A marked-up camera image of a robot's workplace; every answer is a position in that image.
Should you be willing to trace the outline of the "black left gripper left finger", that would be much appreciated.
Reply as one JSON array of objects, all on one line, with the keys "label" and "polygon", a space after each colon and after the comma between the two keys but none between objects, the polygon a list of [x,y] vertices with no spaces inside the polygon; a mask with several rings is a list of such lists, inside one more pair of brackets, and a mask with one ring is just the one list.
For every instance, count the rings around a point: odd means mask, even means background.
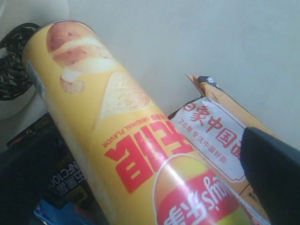
[{"label": "black left gripper left finger", "polygon": [[61,139],[48,131],[13,143],[0,155],[0,223],[28,225],[45,198],[58,209],[66,200],[50,191],[60,156]]}]

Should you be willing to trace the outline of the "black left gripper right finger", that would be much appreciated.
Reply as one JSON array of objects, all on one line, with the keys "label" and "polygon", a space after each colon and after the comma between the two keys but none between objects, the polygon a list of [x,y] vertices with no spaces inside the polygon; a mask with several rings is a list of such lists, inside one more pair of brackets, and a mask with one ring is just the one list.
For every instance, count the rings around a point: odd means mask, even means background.
[{"label": "black left gripper right finger", "polygon": [[300,152],[255,127],[242,136],[240,162],[273,225],[300,223]]}]

